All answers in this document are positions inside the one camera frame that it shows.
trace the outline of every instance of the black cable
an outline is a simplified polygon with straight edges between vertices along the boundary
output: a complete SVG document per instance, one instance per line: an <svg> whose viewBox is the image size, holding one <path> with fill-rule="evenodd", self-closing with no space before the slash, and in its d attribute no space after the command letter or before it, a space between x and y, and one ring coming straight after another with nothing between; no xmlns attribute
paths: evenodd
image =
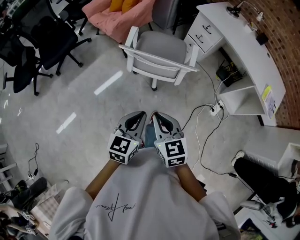
<svg viewBox="0 0 300 240"><path fill-rule="evenodd" d="M222 120L223 120L223 118L224 118L224 109L223 109L223 108L221 108L221 109L223 110L223 115L222 115ZM208 137L206 138L206 140L205 140L205 142L204 142L204 145L203 145L203 147L202 147L202 153L201 153L201 156L200 156L200 164L201 164L201 166L202 166L203 168L205 168L205 169L207 169L207 170L209 170L209 171L211 171L211 172L213 172L213 173L215 173L215 174L217 174L217 175L225 175L225 174L228 174L228 175L229 175L229 172L225 172L225 173L217 173L217 172L215 172L215 171L213 171L213 170L211 170L211 169L209 169L209 168L203 166L203 164L202 164L202 155L203 155L203 152L204 152L205 144L206 144L208 138L209 138L209 137L214 133L214 131L220 126L221 122L222 122L222 121L219 122L218 126L217 126L214 130L212 130L212 132L211 132L211 133L208 135Z"/></svg>
<svg viewBox="0 0 300 240"><path fill-rule="evenodd" d="M240 182L242 183L242 184L244 184L244 186L246 187L246 188L248 188L247 187L247 185L240 179L240 178L238 178L238 177L236 177L238 180L240 180Z"/></svg>
<svg viewBox="0 0 300 240"><path fill-rule="evenodd" d="M216 89L215 89L215 85L214 85L214 82L212 80L212 78L210 77L210 75L206 72L206 70L198 63L198 65L203 69L203 71L207 74L207 76L210 78L211 80L211 83L212 83L212 87L214 89L214 93L216 92Z"/></svg>
<svg viewBox="0 0 300 240"><path fill-rule="evenodd" d="M38 150L39 150L39 144L36 143L36 150L35 150L35 152L34 152L34 157L31 158L31 159L29 159L29 161L28 161L28 173L29 173L31 176L32 176L31 171L30 171L30 161L31 161L31 160L35 160L35 161L36 161L36 164L37 164L37 168L35 169L33 175L36 176L37 173L38 173L38 162L37 162L37 154L38 154Z"/></svg>
<svg viewBox="0 0 300 240"><path fill-rule="evenodd" d="M195 111L196 109L198 109L199 107L205 107L205 106L208 106L208 107L210 107L211 109L213 109L213 107L210 106L210 105L208 105L208 104L204 104L204 105L201 105L201 106L198 106L198 107L194 108L194 110L192 111L191 115L189 116L189 119L187 120L186 124L185 124L184 127L182 128L182 131L183 131L183 129L186 127L186 125L188 124L188 122L191 120L191 117L192 117L194 111Z"/></svg>

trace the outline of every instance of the cable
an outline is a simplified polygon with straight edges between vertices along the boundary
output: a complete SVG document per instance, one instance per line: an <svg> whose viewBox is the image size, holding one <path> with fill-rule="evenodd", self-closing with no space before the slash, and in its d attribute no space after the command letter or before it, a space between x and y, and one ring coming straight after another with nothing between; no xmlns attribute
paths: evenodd
<svg viewBox="0 0 300 240"><path fill-rule="evenodd" d="M199 144L199 152L198 152L198 160L197 162L194 164L193 168L192 168L192 171L194 170L194 167L196 166L196 164L199 162L199 157L200 157L200 150L201 150L201 146L200 146L200 142L199 142L199 137L198 137L198 134L197 134L197 127L198 127L198 117L200 115L200 113L204 110L206 106L203 107L203 109L198 113L197 115L197 124L196 124L196 127L195 127L195 134L197 136L197 141L198 141L198 144Z"/></svg>
<svg viewBox="0 0 300 240"><path fill-rule="evenodd" d="M226 81L232 74L235 74L235 73L237 73L238 72L238 70L236 71L236 72L234 72L234 73L231 73L225 80L222 80L221 82L220 82L220 84L219 84L219 86L218 86L218 88L217 89L215 89L215 85L214 85L214 82L213 82L213 80L212 80L212 78L211 78L211 76L208 74L208 72L198 63L198 65L203 69L203 71L207 74L207 76L210 78L210 81L211 81L211 83L212 83L212 87L213 87L213 89L214 89L214 98L215 98L215 102L216 102L216 105L218 104L218 99L217 99L217 97L216 97L216 94L217 94L217 91L218 91L218 89L220 88L220 86L221 86L221 84L224 82L224 81ZM225 118L225 119L220 119L220 117L219 117L219 115L218 115L218 113L217 113L217 118L219 118L219 120L220 121L225 121L228 117L229 117L230 115L229 115L229 113L228 113L228 115L227 115L227 117Z"/></svg>
<svg viewBox="0 0 300 240"><path fill-rule="evenodd" d="M228 175L229 175L229 172L225 172L225 173L217 173L217 172L215 172L215 171L213 171L213 170L211 170L211 169L205 167L205 166L202 164L202 155L203 155L203 151L204 151L204 147L205 147L205 145L206 145L206 142L207 142L208 138L214 133L214 131L220 126L221 122L222 122L222 121L219 122L218 126L217 126L214 130L212 130L212 132L211 132L211 133L208 135L208 137L206 138L206 140L205 140L205 142L204 142L204 145L203 145L203 148L202 148L202 153L201 153L200 159L198 158L197 162L194 164L194 166L193 166L193 168L192 168L192 171L194 170L195 166L197 165L197 163L198 163L199 160L200 160L201 166L202 166L203 168L205 168L206 170L209 170L209 171L211 171L211 172L213 172L213 173L215 173L215 174L218 174L218 175L225 175L225 174L228 174Z"/></svg>
<svg viewBox="0 0 300 240"><path fill-rule="evenodd" d="M248 188L248 186L240 179L240 178L238 178L238 177L236 177L238 180L240 180L240 182L246 187L246 188ZM257 202L260 202L261 204L262 204L262 209L264 210L264 212L270 217L270 218L272 218L272 219L275 219L271 214L270 214L270 212L266 209L266 207L265 207L265 204L259 199L259 197L258 196L255 196L256 198L257 198Z"/></svg>
<svg viewBox="0 0 300 240"><path fill-rule="evenodd" d="M235 74L235 73L237 73L237 72L238 72L238 70L235 71L234 73L231 73L225 80L222 80L222 81L220 82L218 88L215 90L215 95L214 95L216 104L218 103L218 99L217 99L217 91L218 91L219 88L221 87L222 83L225 82L232 74ZM227 115L227 117L226 117L225 119L222 119L222 120L221 120L220 117L219 117L219 115L218 115L218 113L217 113L217 117L219 118L220 121L225 121L225 120L229 117L229 113L228 113L228 115Z"/></svg>
<svg viewBox="0 0 300 240"><path fill-rule="evenodd" d="M38 154L38 150L39 150L39 144L36 142L36 150L34 152L34 157L29 159L28 161L28 176L32 176L31 174L31 171L30 171L30 161L31 160L35 160L36 161L36 164L37 164L37 168L35 169L34 173L33 173L33 176L36 176L37 173L38 173L38 162L37 162L37 154Z"/></svg>
<svg viewBox="0 0 300 240"><path fill-rule="evenodd" d="M187 125L187 124L188 124L188 122L191 120L191 117L192 117L192 115L193 115L193 113L194 113L194 111L195 111L196 109L198 109L199 107L204 107L204 106L209 106L209 107L211 107L211 109L213 109L213 107L212 107L212 106L210 106L210 105L212 105L212 106L213 106L213 104L204 104L204 105L201 105L201 106L195 107L195 108L193 109L193 111L192 111L191 115L189 116L189 118L188 118L188 120L187 120L186 124L184 125L184 127L183 127L181 130L183 131L183 129L186 127L186 125Z"/></svg>
<svg viewBox="0 0 300 240"><path fill-rule="evenodd" d="M214 82L213 82L213 80L212 80L212 78L210 77L210 75L206 72L206 70L198 63L198 65L203 69L203 71L207 74L207 76L210 78L210 80L211 80L211 83L212 83L212 87L213 87L213 89L214 89L214 92L216 92L216 90L215 90L215 85L214 85Z"/></svg>

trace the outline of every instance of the yellow pillow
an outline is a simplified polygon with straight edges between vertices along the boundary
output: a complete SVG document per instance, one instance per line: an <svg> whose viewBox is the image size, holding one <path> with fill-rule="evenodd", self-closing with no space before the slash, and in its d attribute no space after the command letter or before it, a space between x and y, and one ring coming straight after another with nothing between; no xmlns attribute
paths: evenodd
<svg viewBox="0 0 300 240"><path fill-rule="evenodd" d="M112 0L109 7L110 12L119 12L122 11L122 5L124 0Z"/></svg>
<svg viewBox="0 0 300 240"><path fill-rule="evenodd" d="M132 9L136 4L139 3L140 0L124 0L122 5L122 13L128 12Z"/></svg>

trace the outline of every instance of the black office chair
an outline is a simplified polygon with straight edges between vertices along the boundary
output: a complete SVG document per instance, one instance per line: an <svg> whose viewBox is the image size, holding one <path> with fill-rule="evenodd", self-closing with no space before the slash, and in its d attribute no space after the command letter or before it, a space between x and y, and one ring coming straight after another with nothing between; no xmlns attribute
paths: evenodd
<svg viewBox="0 0 300 240"><path fill-rule="evenodd" d="M25 89L33 79L34 95L38 96L37 76L53 77L52 74L39 72L42 65L36 66L39 63L36 51L33 47L25 47L19 37L12 31L0 35L0 58L12 67L16 66L14 77L7 77L7 73L5 73L3 79L3 89L6 88L6 82L14 82L14 93Z"/></svg>
<svg viewBox="0 0 300 240"><path fill-rule="evenodd" d="M59 14L60 18L69 23L73 30L75 30L74 24L76 21L83 19L83 23L78 32L80 36L82 36L82 30L88 21L87 16L81 9L90 2L91 0L73 0Z"/></svg>
<svg viewBox="0 0 300 240"><path fill-rule="evenodd" d="M48 70L58 64L56 75L68 55L81 68L83 64L70 53L80 42L70 26L59 19L49 0L25 0L14 12L12 20L18 35L28 39L39 50L41 64Z"/></svg>

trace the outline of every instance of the white cable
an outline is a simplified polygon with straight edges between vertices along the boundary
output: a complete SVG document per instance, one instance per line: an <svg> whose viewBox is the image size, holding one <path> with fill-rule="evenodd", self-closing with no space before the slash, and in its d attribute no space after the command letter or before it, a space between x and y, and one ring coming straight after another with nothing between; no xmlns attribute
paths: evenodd
<svg viewBox="0 0 300 240"><path fill-rule="evenodd" d="M215 101L216 101L216 105L218 104L218 100L217 100L217 91L218 91L219 88L221 87L222 83L225 82L232 74L235 74L235 73L237 73L237 72L238 72L238 70L235 71L234 73L231 73L225 80L222 80L222 81L220 82L218 88L217 88L216 91L215 91L215 95L214 95ZM227 115L226 118L220 119L220 117L219 117L219 115L218 115L218 113L217 113L217 118L219 118L219 120L220 120L221 122L222 122L222 121L225 121L228 117L229 117L229 113L228 113L228 115Z"/></svg>
<svg viewBox="0 0 300 240"><path fill-rule="evenodd" d="M199 153L198 153L198 160L197 160L197 162L194 164L194 166L193 166L193 168L192 168L192 172L193 172L193 170L194 170L196 164L199 162L199 159L200 159L200 152L201 152L200 150L201 150L201 146L200 146L200 141L199 141L198 134L197 134L197 127L198 127L198 117L199 117L200 113L204 110L205 107L206 107L206 105L203 107L203 109L201 109L201 111L200 111L200 112L198 113L198 115L197 115L197 124L196 124L196 128L195 128L195 134L196 134L196 136L197 136L197 141L198 141L198 144L199 144Z"/></svg>

